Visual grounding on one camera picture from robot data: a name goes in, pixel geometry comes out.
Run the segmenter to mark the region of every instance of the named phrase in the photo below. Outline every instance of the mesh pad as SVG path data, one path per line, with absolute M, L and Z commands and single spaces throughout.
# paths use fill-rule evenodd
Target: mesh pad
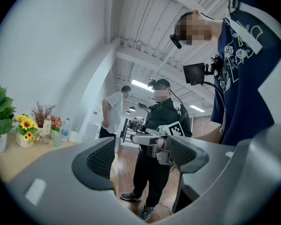
M 92 172 L 110 179 L 111 164 L 114 160 L 114 141 L 98 149 L 86 159 L 86 164 Z
M 197 157 L 196 151 L 184 146 L 183 144 L 171 139 L 170 155 L 180 168 L 182 165 L 193 161 Z

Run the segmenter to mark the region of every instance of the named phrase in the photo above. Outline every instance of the dried plant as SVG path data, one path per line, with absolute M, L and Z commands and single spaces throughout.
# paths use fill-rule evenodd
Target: dried plant
M 56 107 L 56 105 L 45 104 L 45 106 L 43 106 L 37 101 L 37 106 L 32 109 L 31 115 L 33 116 L 39 128 L 43 127 L 44 120 L 47 118 L 47 116 L 51 116 L 54 107 Z

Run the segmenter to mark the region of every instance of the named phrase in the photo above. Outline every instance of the man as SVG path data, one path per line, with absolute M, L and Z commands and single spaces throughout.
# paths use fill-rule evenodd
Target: man
M 99 138 L 114 137 L 114 142 L 116 142 L 116 135 L 123 110 L 123 99 L 127 99 L 130 94 L 131 88 L 124 86 L 121 92 L 115 92 L 103 100 L 103 122 L 101 124 Z
M 158 102 L 148 114 L 144 127 L 156 130 L 160 125 L 169 125 L 180 121 L 185 136 L 191 137 L 188 112 L 183 105 L 180 107 L 181 114 L 175 109 L 170 98 L 170 83 L 165 79 L 158 80 L 153 90 Z M 132 193 L 122 194 L 121 198 L 126 201 L 140 201 L 142 192 L 149 181 L 149 194 L 146 205 L 139 215 L 142 220 L 148 220 L 154 207 L 159 203 L 163 189 L 168 182 L 169 174 L 170 166 L 160 165 L 156 158 L 149 157 L 143 151 L 140 151 L 133 177 L 134 190 Z
M 236 0 L 269 13 L 281 23 L 281 12 L 270 10 L 271 0 Z M 196 139 L 237 145 L 243 139 L 253 138 L 260 130 L 273 125 L 274 120 L 258 88 L 269 76 L 281 58 L 281 40 L 261 20 L 230 4 L 230 19 L 212 20 L 198 10 L 181 16 L 175 34 L 186 44 L 214 41 L 222 59 L 222 70 L 214 84 L 224 99 L 216 92 L 211 121 L 224 125 Z M 262 49 L 256 54 L 231 27 L 231 20 L 240 24 L 257 40 Z

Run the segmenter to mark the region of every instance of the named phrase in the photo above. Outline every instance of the white t-shirt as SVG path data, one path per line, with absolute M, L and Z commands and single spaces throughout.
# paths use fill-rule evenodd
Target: white t-shirt
M 109 102 L 110 108 L 108 113 L 108 127 L 103 126 L 103 122 L 101 126 L 107 130 L 109 133 L 117 134 L 118 126 L 121 123 L 121 115 L 123 110 L 123 93 L 115 92 L 109 97 L 105 98 L 106 101 Z

